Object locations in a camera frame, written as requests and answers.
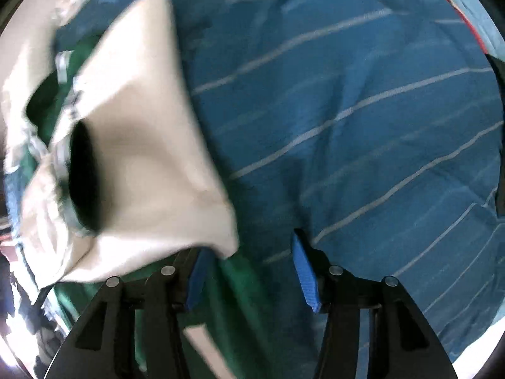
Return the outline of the light blue duvet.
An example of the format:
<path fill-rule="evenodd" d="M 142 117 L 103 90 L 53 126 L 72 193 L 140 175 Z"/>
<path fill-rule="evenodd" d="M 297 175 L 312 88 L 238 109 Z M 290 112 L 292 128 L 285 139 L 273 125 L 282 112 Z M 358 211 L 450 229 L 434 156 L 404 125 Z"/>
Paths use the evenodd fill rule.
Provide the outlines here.
<path fill-rule="evenodd" d="M 485 54 L 504 60 L 504 37 L 479 0 L 447 0 L 470 27 Z"/>

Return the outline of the blue striped bed sheet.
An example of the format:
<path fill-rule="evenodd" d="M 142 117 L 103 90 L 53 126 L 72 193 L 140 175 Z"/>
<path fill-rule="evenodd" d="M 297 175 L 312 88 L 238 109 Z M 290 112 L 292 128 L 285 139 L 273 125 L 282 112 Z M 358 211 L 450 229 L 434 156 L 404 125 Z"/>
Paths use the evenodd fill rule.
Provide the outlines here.
<path fill-rule="evenodd" d="M 19 186 L 7 160 L 13 72 L 27 93 L 38 65 L 29 42 L 42 29 L 26 0 L 1 37 L 5 184 L 24 274 L 54 286 L 67 322 L 98 289 L 70 295 L 39 284 L 21 243 Z M 353 275 L 399 280 L 450 360 L 491 325 L 504 300 L 504 220 L 496 213 L 503 104 L 496 74 L 446 0 L 305 0 L 315 22 L 307 100 L 316 122 L 314 174 L 299 225 L 310 244 Z"/>

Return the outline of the green varsity jacket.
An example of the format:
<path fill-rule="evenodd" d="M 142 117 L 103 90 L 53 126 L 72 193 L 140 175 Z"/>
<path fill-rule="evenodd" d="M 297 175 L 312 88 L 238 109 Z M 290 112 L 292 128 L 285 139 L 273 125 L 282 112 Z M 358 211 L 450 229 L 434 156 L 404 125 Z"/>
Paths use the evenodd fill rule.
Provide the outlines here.
<path fill-rule="evenodd" d="M 312 215 L 315 30 L 305 0 L 38 0 L 13 72 L 7 160 L 39 284 L 70 295 L 179 248 L 217 259 L 185 323 L 238 378 L 308 378 L 312 319 L 288 251 Z"/>

